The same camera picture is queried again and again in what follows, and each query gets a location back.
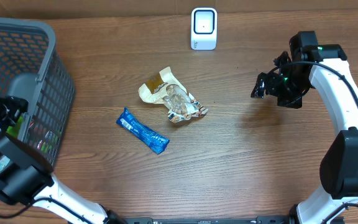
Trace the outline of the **beige nut snack pouch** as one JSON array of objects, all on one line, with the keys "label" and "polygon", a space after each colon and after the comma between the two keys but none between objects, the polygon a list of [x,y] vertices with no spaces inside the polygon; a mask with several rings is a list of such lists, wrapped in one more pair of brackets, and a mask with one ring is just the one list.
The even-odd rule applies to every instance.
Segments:
[{"label": "beige nut snack pouch", "polygon": [[174,76],[170,67],[143,83],[138,89],[144,103],[164,105],[173,123],[205,116],[204,107]]}]

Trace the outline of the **blue snack bar wrapper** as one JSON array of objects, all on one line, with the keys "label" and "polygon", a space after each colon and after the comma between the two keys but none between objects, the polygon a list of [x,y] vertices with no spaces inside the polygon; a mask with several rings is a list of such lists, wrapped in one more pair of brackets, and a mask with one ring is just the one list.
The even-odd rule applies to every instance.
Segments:
[{"label": "blue snack bar wrapper", "polygon": [[168,138],[138,121],[127,108],[124,108],[116,123],[132,133],[157,155],[161,154],[170,142]]}]

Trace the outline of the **green snack pouch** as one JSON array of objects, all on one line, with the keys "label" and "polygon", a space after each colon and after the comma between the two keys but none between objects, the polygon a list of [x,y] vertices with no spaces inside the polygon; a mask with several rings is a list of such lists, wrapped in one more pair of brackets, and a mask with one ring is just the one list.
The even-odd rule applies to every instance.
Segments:
[{"label": "green snack pouch", "polygon": [[20,132],[20,128],[22,123],[25,121],[24,117],[21,116],[18,120],[17,123],[14,126],[9,126],[6,130],[6,132],[8,134],[10,134],[11,136],[18,138],[19,132]]}]

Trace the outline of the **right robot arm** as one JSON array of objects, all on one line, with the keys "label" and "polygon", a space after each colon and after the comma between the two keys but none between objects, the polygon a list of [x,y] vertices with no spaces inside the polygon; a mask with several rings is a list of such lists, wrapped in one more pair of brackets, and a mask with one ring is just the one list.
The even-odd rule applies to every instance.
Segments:
[{"label": "right robot arm", "polygon": [[275,68],[258,75],[251,97],[272,95],[278,106],[298,109],[313,88],[336,137],[320,163],[320,186],[287,216],[257,217],[257,223],[344,223],[340,213],[358,208],[358,87],[339,44],[320,45],[315,32],[300,31],[289,45]]}]

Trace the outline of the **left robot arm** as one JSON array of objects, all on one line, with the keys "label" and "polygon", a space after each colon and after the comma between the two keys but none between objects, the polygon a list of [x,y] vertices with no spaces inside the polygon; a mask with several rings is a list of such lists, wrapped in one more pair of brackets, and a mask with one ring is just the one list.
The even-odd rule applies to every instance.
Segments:
[{"label": "left robot arm", "polygon": [[28,102],[22,98],[0,98],[0,201],[24,208],[2,219],[17,217],[30,207],[46,209],[68,223],[125,223],[98,203],[91,202],[61,183],[53,167],[38,151],[7,133]]}]

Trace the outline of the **grey plastic basket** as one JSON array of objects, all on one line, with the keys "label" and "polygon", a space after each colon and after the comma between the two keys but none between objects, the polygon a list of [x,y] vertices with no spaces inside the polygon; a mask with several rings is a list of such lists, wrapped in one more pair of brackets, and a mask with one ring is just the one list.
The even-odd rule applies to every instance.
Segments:
[{"label": "grey plastic basket", "polygon": [[27,100],[17,137],[54,166],[75,99],[75,84],[55,50],[53,29],[0,17],[0,98]]}]

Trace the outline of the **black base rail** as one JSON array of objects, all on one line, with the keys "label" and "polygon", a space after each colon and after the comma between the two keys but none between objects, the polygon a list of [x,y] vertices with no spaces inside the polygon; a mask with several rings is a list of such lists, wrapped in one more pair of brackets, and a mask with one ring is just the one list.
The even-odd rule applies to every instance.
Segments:
[{"label": "black base rail", "polygon": [[153,218],[125,218],[128,224],[291,224],[296,221],[289,216],[273,215],[256,218],[183,218],[183,219],[153,219]]}]

